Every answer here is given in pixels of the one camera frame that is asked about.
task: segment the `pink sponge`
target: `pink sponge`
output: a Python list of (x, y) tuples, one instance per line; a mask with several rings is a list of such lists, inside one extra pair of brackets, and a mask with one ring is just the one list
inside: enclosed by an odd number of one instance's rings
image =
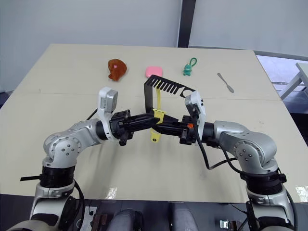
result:
[(163, 69), (160, 66), (149, 66), (145, 70), (145, 76), (147, 78), (151, 77), (151, 75), (163, 76)]

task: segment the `comb-shaped bracket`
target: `comb-shaped bracket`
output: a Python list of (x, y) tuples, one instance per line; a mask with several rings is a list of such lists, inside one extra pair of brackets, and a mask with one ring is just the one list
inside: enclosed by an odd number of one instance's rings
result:
[(160, 76), (151, 75), (144, 83), (144, 99), (145, 99), (145, 111), (147, 113), (153, 113), (153, 88), (166, 91), (171, 94), (177, 94), (181, 89), (180, 97), (185, 98), (183, 92), (190, 90), (194, 92), (194, 89), (186, 87), (180, 83), (176, 83)]

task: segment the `yellow strap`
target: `yellow strap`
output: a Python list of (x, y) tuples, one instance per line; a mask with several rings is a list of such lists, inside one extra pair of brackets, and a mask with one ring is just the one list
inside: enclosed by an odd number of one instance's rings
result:
[(160, 110), (160, 89), (156, 88), (156, 95), (157, 95), (157, 109)]
[[(157, 109), (153, 108), (153, 111), (154, 111), (154, 117), (159, 118), (159, 121), (157, 122), (157, 124), (160, 124), (163, 122), (164, 115), (166, 112), (160, 110), (161, 104), (160, 104), (160, 89), (159, 88), (156, 88), (156, 95), (157, 95)], [(153, 128), (151, 128), (152, 142), (157, 143), (159, 141), (160, 136), (161, 136), (160, 133), (156, 132)]]
[[(154, 108), (153, 108), (153, 111), (154, 111), (154, 117), (159, 118), (159, 121), (157, 122), (157, 124), (162, 123), (163, 119), (164, 119), (164, 115), (165, 115), (166, 112), (161, 111), (161, 110), (157, 110), (157, 109), (154, 109)], [(159, 141), (160, 136), (161, 136), (160, 133), (156, 132), (153, 128), (151, 128), (151, 140), (152, 140), (152, 142), (157, 143)]]

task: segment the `black cable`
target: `black cable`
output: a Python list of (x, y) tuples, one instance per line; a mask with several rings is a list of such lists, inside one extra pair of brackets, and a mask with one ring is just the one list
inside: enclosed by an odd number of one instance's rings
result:
[(81, 230), (81, 227), (82, 227), (82, 223), (83, 223), (83, 219), (85, 217), (85, 209), (86, 209), (86, 204), (85, 204), (85, 197), (83, 196), (83, 193), (81, 191), (81, 188), (79, 187), (78, 183), (75, 181), (75, 188), (78, 190), (79, 192), (79, 204), (82, 203), (82, 213), (81, 213), (81, 219), (80, 219), (80, 224), (79, 224), (79, 227), (77, 229), (77, 231), (80, 231)]
[(232, 207), (234, 207), (234, 208), (236, 208), (237, 210), (239, 210), (240, 212), (242, 212), (242, 213), (244, 213), (244, 214), (246, 214), (247, 215), (247, 212), (245, 212), (245, 211), (243, 211), (243, 210), (241, 210), (241, 209), (239, 209), (238, 207), (236, 207), (235, 205), (232, 205)]
[(92, 200), (90, 200), (90, 203), (89, 203), (89, 215), (90, 215), (90, 206), (91, 206), (91, 203), (92, 203)]
[(245, 224), (247, 223), (247, 221), (248, 221), (248, 219), (246, 218), (246, 219), (243, 221), (243, 223), (240, 225), (240, 227), (238, 228), (237, 231), (241, 231), (241, 230), (244, 228), (244, 226), (245, 226)]
[[(196, 123), (195, 123), (195, 125), (194, 125), (193, 128), (194, 128), (194, 132), (195, 132), (195, 134), (196, 134), (196, 138), (197, 138), (198, 145), (199, 145), (199, 147), (200, 147), (200, 149), (201, 149), (201, 152), (202, 152), (202, 156), (203, 156), (203, 159), (204, 159), (206, 168), (207, 168), (208, 170), (212, 170), (212, 169), (214, 169), (214, 168), (216, 168), (216, 167), (218, 167), (218, 166), (220, 166), (220, 165), (222, 165), (222, 164), (224, 164), (224, 163), (227, 163), (228, 160), (223, 160), (223, 161), (218, 162), (217, 164), (214, 164), (213, 166), (210, 166), (210, 165), (209, 165), (208, 159), (207, 159), (207, 156), (206, 156), (205, 149), (204, 149), (203, 144), (202, 144), (202, 142), (201, 142), (201, 140), (200, 140), (200, 137), (199, 137), (198, 126), (197, 126)], [(236, 159), (236, 158), (231, 158), (231, 159), (229, 159), (229, 161), (233, 161), (233, 160), (237, 160), (237, 159)]]
[(287, 190), (286, 190), (286, 192), (287, 192), (287, 197), (289, 198), (291, 207), (292, 207), (292, 209), (293, 209), (294, 230), (297, 231), (297, 230), (298, 230), (297, 211), (296, 211), (295, 204), (294, 204), (294, 201), (293, 201), (291, 195), (289, 194), (289, 192), (288, 192)]
[(75, 212), (75, 214), (74, 214), (73, 221), (76, 219), (76, 217), (77, 217), (77, 215), (78, 215), (78, 213), (79, 213), (79, 210), (80, 210), (81, 204), (82, 204), (82, 201), (81, 201), (81, 197), (80, 197), (80, 194), (79, 194), (79, 202), (78, 202), (78, 207), (77, 207), (76, 212)]
[(94, 116), (94, 114), (97, 113), (97, 108), (94, 110), (94, 112), (86, 119), (86, 120), (89, 120), (92, 118), (92, 116)]

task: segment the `green toy figure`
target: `green toy figure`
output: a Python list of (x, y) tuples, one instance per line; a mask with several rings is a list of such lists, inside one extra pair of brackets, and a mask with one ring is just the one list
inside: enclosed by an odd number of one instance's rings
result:
[(192, 67), (195, 66), (197, 63), (197, 59), (196, 58), (191, 58), (189, 64), (186, 64), (184, 67), (184, 71), (183, 71), (183, 75), (185, 76), (191, 76), (191, 71), (192, 71)]

